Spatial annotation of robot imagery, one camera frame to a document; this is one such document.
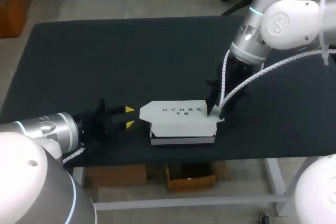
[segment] robotic arm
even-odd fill
[[[36,140],[0,133],[0,161],[0,223],[97,224],[90,197]]]
[[[56,141],[61,154],[68,154],[85,146],[92,152],[97,147],[113,140],[118,133],[126,130],[134,121],[115,121],[114,116],[134,111],[128,106],[107,108],[104,99],[94,111],[70,115],[57,113],[37,118],[0,124],[1,132],[17,132],[36,140],[48,150],[51,141]]]
[[[215,104],[222,109],[221,119],[233,109],[245,95],[245,88],[223,107],[224,96],[255,73],[256,66],[264,63],[271,48],[284,50],[316,44],[326,51],[325,45],[335,44],[335,14],[335,0],[254,0],[231,43],[225,71],[220,66],[218,79],[209,82],[212,91],[206,100],[208,114]],[[322,56],[327,65],[328,55]]]

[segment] white box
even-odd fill
[[[206,102],[153,101],[140,109],[140,119],[151,123],[152,144],[214,143],[220,109],[207,116]]]

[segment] white robotic arm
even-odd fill
[[[282,0],[253,0],[249,12],[230,46],[236,59],[247,65],[264,63],[271,47],[261,37],[260,25],[266,10],[278,1]]]
[[[301,224],[336,223],[336,155],[305,170],[296,186],[295,205]]]
[[[92,200],[55,160],[57,145],[0,132],[0,223],[97,224]]]
[[[267,45],[285,50],[307,44],[336,44],[336,0],[282,0],[263,14],[260,34]]]

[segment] tiled floor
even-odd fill
[[[17,39],[0,40],[0,107],[5,99],[16,66],[35,23],[74,19],[149,18],[220,15],[239,0],[33,0],[23,34]],[[280,168],[286,185],[302,158],[281,158]],[[147,186],[100,189],[98,200],[118,201],[169,197],[229,196],[268,193],[263,166],[257,160],[229,161],[231,181],[221,182],[205,193],[168,195],[164,182]],[[259,212],[273,216],[272,223],[298,223],[295,217],[275,217],[272,204],[174,207],[98,212],[99,223],[235,223],[255,224]]]

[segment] orange box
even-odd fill
[[[165,165],[167,189],[172,193],[185,193],[190,191],[208,190],[214,187],[216,183],[216,175],[213,174],[209,164],[209,171],[200,177],[191,178],[174,178],[171,165]]]
[[[0,0],[0,38],[19,37],[27,19],[21,0]]]

